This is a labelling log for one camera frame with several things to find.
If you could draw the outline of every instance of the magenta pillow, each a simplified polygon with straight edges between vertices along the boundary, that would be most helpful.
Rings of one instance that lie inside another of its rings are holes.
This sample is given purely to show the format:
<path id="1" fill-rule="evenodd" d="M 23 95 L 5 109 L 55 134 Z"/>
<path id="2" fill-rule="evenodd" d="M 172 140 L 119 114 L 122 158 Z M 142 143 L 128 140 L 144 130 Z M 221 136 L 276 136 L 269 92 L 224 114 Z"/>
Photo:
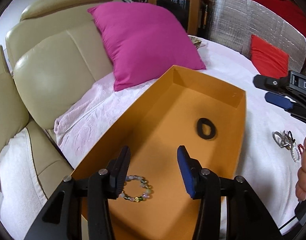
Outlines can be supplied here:
<path id="1" fill-rule="evenodd" d="M 107 2 L 89 8 L 113 62 L 114 90 L 159 78 L 173 65 L 205 69 L 185 30 L 167 9 Z"/>

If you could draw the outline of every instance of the white towel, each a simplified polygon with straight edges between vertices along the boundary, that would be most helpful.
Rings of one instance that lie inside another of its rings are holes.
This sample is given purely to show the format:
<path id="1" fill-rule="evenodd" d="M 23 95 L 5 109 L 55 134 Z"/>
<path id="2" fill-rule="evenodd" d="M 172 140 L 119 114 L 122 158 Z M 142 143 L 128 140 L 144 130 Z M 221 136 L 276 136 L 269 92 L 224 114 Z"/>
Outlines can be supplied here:
<path id="1" fill-rule="evenodd" d="M 0 153 L 0 184 L 0 221 L 14 240 L 23 240 L 47 201 L 37 179 L 26 128 Z"/>

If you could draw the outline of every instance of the black hair tie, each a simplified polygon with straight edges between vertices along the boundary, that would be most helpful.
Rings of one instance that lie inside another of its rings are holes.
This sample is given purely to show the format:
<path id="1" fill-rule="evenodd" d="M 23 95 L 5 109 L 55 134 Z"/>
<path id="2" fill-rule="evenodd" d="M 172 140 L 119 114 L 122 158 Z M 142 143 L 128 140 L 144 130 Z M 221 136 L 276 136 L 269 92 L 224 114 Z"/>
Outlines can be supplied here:
<path id="1" fill-rule="evenodd" d="M 206 135 L 203 133 L 203 124 L 206 124 L 211 128 L 211 132 L 209 135 Z M 216 129 L 215 125 L 207 118 L 200 118 L 197 121 L 197 134 L 200 136 L 202 139 L 209 140 L 212 139 L 215 136 Z"/>

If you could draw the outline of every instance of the red fabric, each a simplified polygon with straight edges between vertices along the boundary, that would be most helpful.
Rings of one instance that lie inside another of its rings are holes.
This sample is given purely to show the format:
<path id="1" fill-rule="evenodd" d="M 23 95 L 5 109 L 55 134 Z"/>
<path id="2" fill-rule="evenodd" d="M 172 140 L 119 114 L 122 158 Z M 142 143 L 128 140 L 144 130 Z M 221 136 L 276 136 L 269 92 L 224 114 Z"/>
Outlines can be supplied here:
<path id="1" fill-rule="evenodd" d="M 286 20 L 306 37 L 306 17 L 303 11 L 289 0 L 253 0 Z"/>
<path id="2" fill-rule="evenodd" d="M 261 75 L 280 78 L 287 76 L 289 55 L 252 34 L 251 61 Z"/>

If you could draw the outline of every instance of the silver ring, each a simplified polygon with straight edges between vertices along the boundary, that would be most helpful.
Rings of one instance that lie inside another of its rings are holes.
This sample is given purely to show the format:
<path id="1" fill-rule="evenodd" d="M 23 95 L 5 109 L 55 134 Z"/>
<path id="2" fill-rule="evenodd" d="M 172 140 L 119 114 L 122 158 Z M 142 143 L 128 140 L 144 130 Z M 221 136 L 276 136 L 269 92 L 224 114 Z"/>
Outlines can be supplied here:
<path id="1" fill-rule="evenodd" d="M 276 135 L 279 136 L 279 137 L 281 138 L 281 142 L 280 142 L 280 143 L 277 141 L 277 139 L 276 139 L 276 137 L 275 137 Z M 285 147 L 284 144 L 282 145 L 282 142 L 284 141 L 284 136 L 283 136 L 282 134 L 280 134 L 279 132 L 274 132 L 274 133 L 272 133 L 272 137 L 273 137 L 274 141 L 276 142 L 276 144 L 277 144 L 280 148 L 284 148 L 284 147 Z"/>

